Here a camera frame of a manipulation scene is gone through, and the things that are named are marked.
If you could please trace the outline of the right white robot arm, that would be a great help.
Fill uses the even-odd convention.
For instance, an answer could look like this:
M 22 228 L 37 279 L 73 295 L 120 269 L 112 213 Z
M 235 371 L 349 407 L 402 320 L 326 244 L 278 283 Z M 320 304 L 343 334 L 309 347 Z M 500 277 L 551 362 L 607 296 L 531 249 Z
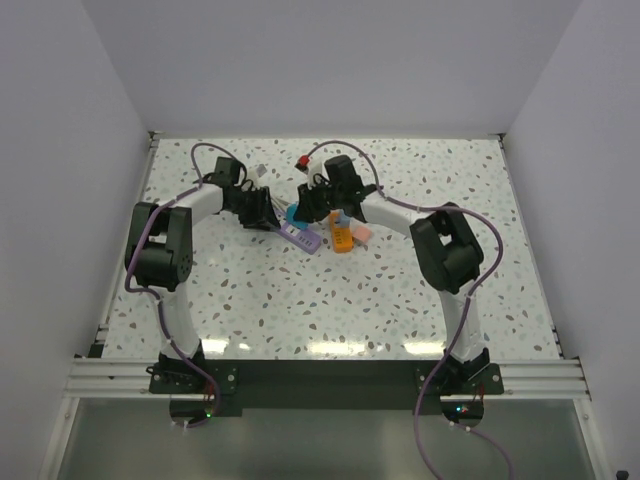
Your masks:
M 480 382 L 490 357 L 473 292 L 484 253 L 464 214 L 454 203 L 427 214 L 393 202 L 381 187 L 363 182 L 347 155 L 323 163 L 302 156 L 295 168 L 307 177 L 298 186 L 296 221 L 319 222 L 341 210 L 412 240 L 420 272 L 439 295 L 447 333 L 444 364 L 433 375 L 433 384 L 469 392 Z

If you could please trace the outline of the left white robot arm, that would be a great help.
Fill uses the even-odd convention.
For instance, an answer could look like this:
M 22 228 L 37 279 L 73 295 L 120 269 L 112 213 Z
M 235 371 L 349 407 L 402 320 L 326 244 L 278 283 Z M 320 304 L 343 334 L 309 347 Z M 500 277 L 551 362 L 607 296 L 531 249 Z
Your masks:
M 188 190 L 164 202 L 134 206 L 126 244 L 125 290 L 144 293 L 156 307 L 158 360 L 147 368 L 154 394 L 212 392 L 217 387 L 191 318 L 187 284 L 194 266 L 193 227 L 229 212 L 247 229 L 277 230 L 270 189 L 239 160 L 220 157 Z

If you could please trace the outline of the pink charger plug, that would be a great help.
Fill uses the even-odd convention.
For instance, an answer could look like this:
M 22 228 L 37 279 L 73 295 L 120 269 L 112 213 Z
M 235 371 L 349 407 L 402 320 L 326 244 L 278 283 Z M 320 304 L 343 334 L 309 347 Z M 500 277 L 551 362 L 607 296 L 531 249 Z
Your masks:
M 351 231 L 354 242 L 359 245 L 367 245 L 372 238 L 372 232 L 363 225 L 354 227 Z

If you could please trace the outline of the teal blue plug adapter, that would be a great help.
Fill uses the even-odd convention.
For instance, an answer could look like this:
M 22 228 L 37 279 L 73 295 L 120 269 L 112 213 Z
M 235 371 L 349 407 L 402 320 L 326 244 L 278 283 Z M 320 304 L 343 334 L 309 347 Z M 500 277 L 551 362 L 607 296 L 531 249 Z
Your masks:
M 295 219 L 297 207 L 298 207 L 297 203 L 291 203 L 288 205 L 286 209 L 286 221 L 291 225 L 294 225 L 297 223 L 297 220 Z

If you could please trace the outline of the light blue charger plug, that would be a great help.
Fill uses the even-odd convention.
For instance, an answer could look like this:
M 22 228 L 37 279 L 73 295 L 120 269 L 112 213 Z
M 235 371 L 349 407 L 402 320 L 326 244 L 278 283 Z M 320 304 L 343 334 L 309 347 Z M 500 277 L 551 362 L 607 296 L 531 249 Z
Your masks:
M 339 228 L 349 228 L 351 218 L 344 212 L 340 211 L 336 217 L 335 223 Z

